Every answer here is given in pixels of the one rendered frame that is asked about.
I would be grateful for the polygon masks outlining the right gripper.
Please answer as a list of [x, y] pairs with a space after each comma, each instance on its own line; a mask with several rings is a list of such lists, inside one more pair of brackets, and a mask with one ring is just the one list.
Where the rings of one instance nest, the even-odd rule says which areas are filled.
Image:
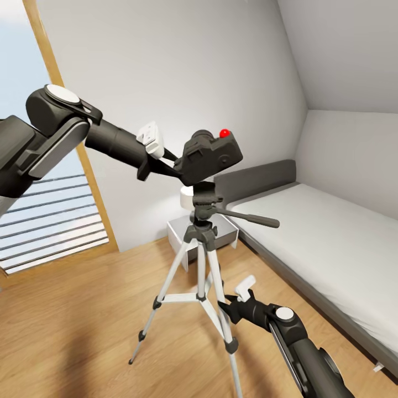
[[248, 292], [250, 294], [250, 298], [246, 302], [243, 302], [242, 300], [238, 301], [238, 299], [236, 300], [238, 295], [225, 295], [225, 298], [232, 302], [230, 305], [221, 301], [217, 302], [218, 306], [225, 311], [227, 316], [229, 316], [229, 319], [234, 324], [237, 324], [242, 318], [256, 324], [254, 321], [254, 311], [257, 305], [261, 302], [255, 299], [252, 289], [248, 289]]

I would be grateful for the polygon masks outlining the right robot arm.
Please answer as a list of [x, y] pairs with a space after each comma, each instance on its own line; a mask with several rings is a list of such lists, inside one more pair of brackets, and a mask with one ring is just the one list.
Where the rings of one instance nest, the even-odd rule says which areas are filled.
[[342, 374], [331, 356], [317, 349], [296, 312], [273, 303], [265, 305], [255, 299], [248, 276], [235, 289], [237, 296], [225, 295], [232, 303], [218, 301], [232, 323], [242, 318], [273, 334], [292, 377], [303, 398], [355, 398], [344, 385]]

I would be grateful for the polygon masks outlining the digital camera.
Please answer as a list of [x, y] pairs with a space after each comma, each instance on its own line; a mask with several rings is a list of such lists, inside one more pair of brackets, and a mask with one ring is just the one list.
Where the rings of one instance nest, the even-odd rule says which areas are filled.
[[221, 130], [216, 139], [210, 131], [199, 130], [185, 143], [183, 155], [174, 161], [173, 169], [182, 173], [180, 181], [190, 187], [241, 160], [243, 154], [231, 131]]

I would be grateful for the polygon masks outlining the camera tripod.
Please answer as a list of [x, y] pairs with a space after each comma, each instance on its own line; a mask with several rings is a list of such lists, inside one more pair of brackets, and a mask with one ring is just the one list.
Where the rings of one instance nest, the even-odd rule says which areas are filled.
[[[216, 214], [223, 214], [233, 217], [238, 217], [246, 219], [248, 222], [253, 222], [268, 227], [279, 228], [280, 221], [275, 218], [268, 218], [264, 216], [258, 216], [254, 214], [242, 214], [237, 212], [231, 212], [223, 210], [213, 206], [212, 204], [220, 203], [223, 201], [223, 196], [216, 196], [215, 193], [216, 184], [213, 182], [200, 181], [193, 186], [192, 201], [195, 207], [195, 221], [193, 224], [187, 227], [186, 233], [184, 235], [181, 247], [177, 252], [169, 274], [167, 275], [163, 287], [160, 290], [160, 294], [156, 296], [153, 302], [153, 310], [151, 312], [150, 318], [144, 328], [139, 333], [139, 343], [134, 351], [134, 354], [129, 361], [129, 364], [133, 363], [137, 351], [146, 336], [146, 332], [155, 316], [158, 308], [164, 303], [181, 303], [181, 302], [199, 302], [204, 308], [207, 315], [210, 317], [215, 328], [222, 336], [225, 342], [225, 349], [229, 353], [229, 360], [231, 360], [231, 366], [233, 371], [233, 377], [237, 392], [237, 398], [243, 398], [242, 388], [240, 387], [238, 370], [235, 359], [235, 351], [238, 349], [238, 340], [232, 337], [231, 327], [229, 325], [229, 316], [225, 311], [218, 307], [219, 315], [211, 305], [210, 301], [207, 299], [209, 290], [214, 284], [216, 298], [218, 301], [225, 303], [225, 294], [223, 290], [224, 281], [221, 278], [221, 266], [218, 262], [216, 247], [215, 247], [215, 237], [217, 236], [217, 226], [212, 228], [212, 222], [208, 219]], [[167, 288], [173, 279], [177, 267], [179, 266], [184, 252], [188, 244], [193, 238], [196, 238], [198, 244], [198, 292], [189, 294], [175, 294], [166, 295]], [[208, 261], [210, 262], [211, 272], [205, 279], [205, 267], [206, 267], [206, 256], [208, 255]]]

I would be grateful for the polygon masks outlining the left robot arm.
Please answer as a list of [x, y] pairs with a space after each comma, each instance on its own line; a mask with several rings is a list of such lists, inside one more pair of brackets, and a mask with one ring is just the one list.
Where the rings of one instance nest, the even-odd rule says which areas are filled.
[[160, 161], [174, 162], [177, 156], [164, 147], [155, 121], [134, 135], [105, 121], [101, 110], [57, 85], [31, 93], [26, 112], [30, 125], [15, 115], [0, 119], [0, 218], [33, 181], [41, 180], [82, 141], [89, 149], [138, 168], [140, 181], [151, 172], [182, 176]]

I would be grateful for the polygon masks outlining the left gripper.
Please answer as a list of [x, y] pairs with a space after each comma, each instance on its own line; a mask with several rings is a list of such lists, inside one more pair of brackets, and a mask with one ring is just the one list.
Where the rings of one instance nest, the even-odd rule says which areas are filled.
[[[164, 150], [164, 159], [173, 162], [177, 160], [176, 155], [166, 148]], [[138, 168], [137, 179], [140, 181], [145, 181], [151, 172], [173, 177], [182, 176], [182, 173], [174, 170], [159, 159], [154, 159], [150, 156], [146, 147], [137, 141], [137, 136], [122, 128], [118, 128], [108, 156]]]

